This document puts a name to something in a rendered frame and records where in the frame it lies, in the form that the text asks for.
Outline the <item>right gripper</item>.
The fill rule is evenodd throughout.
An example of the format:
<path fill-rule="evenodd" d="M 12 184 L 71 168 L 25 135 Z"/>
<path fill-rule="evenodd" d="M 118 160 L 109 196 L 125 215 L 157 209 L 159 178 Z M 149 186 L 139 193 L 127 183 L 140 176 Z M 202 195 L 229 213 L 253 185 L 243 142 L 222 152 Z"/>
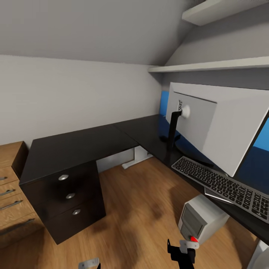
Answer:
<path fill-rule="evenodd" d="M 181 250 L 179 247 L 174 247 L 170 245 L 170 241 L 168 239 L 167 241 L 167 251 L 168 253 L 171 253 L 171 260 L 177 261 L 179 263 L 179 269 L 180 265 L 184 261 L 190 262 L 192 265 L 195 263 L 195 250 L 193 248 L 188 248 L 188 253 L 181 253 Z"/>

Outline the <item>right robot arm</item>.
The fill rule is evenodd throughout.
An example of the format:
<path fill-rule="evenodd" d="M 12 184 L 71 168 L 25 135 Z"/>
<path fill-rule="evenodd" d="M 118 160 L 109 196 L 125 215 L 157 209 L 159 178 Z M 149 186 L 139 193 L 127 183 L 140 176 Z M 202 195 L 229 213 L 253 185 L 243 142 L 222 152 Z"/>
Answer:
<path fill-rule="evenodd" d="M 196 241 L 180 240 L 180 247 L 170 245 L 167 241 L 167 251 L 171 253 L 171 260 L 179 263 L 179 269 L 194 269 L 195 249 L 199 248 L 199 243 Z"/>

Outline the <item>desktop computer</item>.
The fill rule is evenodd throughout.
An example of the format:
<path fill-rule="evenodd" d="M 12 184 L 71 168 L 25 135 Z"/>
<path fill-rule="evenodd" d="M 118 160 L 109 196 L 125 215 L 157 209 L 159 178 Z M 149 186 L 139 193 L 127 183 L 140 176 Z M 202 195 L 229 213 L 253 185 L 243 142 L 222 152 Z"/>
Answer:
<path fill-rule="evenodd" d="M 229 215 L 203 194 L 184 203 L 178 228 L 185 240 L 203 244 L 229 219 Z"/>

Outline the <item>monitor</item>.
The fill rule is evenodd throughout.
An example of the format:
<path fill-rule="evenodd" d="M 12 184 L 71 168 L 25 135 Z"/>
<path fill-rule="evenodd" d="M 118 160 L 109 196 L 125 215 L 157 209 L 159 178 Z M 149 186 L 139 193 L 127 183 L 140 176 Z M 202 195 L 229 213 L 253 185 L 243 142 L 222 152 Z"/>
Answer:
<path fill-rule="evenodd" d="M 236 177 L 268 118 L 269 90 L 171 82 L 167 151 L 177 150 L 213 168 L 175 145 L 183 135 L 226 174 Z M 175 137 L 176 130 L 180 134 Z"/>

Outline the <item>keyboard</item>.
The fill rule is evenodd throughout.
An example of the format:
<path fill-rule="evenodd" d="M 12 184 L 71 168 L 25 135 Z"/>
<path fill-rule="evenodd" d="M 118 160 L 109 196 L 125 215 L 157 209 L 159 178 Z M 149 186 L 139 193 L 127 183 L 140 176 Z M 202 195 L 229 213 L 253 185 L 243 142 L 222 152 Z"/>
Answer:
<path fill-rule="evenodd" d="M 171 167 L 269 224 L 269 195 L 185 156 Z"/>

